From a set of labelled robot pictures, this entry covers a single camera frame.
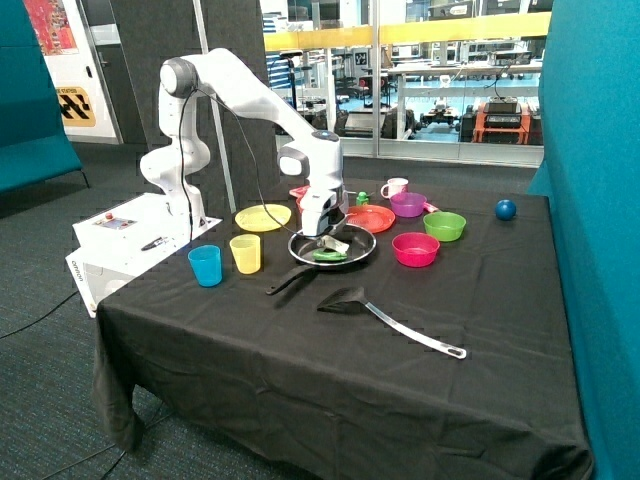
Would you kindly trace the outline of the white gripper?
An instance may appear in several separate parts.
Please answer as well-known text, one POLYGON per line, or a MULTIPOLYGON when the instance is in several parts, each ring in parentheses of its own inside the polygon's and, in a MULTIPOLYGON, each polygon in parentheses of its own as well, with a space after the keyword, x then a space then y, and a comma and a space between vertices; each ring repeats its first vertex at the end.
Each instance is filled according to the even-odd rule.
POLYGON ((342 188, 310 187, 303 197, 302 234, 307 237, 321 236, 319 246, 327 247, 331 237, 336 237, 346 222, 348 195, 342 188))

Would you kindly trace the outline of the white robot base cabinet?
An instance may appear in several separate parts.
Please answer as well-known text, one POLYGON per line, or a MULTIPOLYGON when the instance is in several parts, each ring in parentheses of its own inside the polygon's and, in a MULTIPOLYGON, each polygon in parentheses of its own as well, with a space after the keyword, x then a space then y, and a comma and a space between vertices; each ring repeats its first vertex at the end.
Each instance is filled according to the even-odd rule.
POLYGON ((66 257, 86 310, 219 224, 170 213, 162 194, 144 193, 73 225, 80 247, 66 257))

